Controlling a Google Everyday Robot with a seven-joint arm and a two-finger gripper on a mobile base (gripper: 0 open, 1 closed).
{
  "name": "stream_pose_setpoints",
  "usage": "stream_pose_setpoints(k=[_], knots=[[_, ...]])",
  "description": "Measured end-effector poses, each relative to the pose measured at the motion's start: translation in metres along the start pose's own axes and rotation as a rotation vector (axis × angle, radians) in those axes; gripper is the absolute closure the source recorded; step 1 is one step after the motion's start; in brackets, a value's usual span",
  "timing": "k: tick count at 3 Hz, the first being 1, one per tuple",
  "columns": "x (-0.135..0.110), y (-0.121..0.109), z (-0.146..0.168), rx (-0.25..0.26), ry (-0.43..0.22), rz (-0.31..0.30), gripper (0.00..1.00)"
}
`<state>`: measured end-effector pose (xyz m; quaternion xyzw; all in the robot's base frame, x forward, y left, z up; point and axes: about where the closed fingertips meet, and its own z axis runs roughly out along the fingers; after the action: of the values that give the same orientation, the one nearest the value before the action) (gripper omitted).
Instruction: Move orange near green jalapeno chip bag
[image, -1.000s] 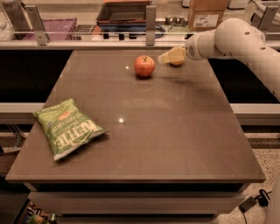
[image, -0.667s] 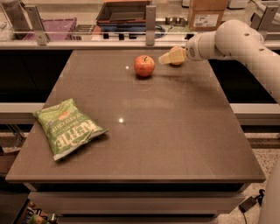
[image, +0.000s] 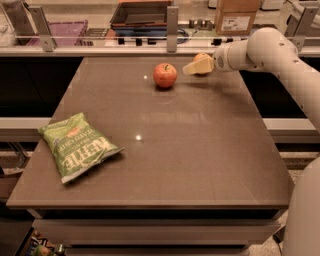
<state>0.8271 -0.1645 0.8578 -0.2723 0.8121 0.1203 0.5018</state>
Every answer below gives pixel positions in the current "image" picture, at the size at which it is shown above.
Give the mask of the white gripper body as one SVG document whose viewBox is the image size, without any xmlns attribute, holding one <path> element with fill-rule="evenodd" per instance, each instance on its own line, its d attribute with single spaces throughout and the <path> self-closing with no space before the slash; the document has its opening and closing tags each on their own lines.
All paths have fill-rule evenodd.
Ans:
<svg viewBox="0 0 320 256">
<path fill-rule="evenodd" d="M 247 69 L 247 42 L 235 41 L 220 45 L 213 54 L 213 60 L 215 68 L 221 72 Z"/>
</svg>

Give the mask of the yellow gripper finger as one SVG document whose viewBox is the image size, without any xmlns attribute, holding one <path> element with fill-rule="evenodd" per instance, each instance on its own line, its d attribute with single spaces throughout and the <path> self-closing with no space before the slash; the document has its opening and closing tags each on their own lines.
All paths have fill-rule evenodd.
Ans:
<svg viewBox="0 0 320 256">
<path fill-rule="evenodd" d="M 211 57 L 201 58 L 197 61 L 192 61 L 183 67 L 183 72 L 187 75 L 193 74 L 208 74 L 214 69 L 213 59 Z"/>
</svg>

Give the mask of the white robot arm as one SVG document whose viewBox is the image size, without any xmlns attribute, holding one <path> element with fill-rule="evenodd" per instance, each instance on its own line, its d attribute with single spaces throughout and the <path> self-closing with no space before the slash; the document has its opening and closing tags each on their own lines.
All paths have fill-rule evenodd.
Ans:
<svg viewBox="0 0 320 256">
<path fill-rule="evenodd" d="M 214 70 L 271 73 L 320 132 L 320 72 L 298 57 L 297 47 L 280 31 L 258 29 L 183 67 L 187 75 Z M 320 158 L 305 167 L 292 191 L 282 256 L 320 256 Z"/>
</svg>

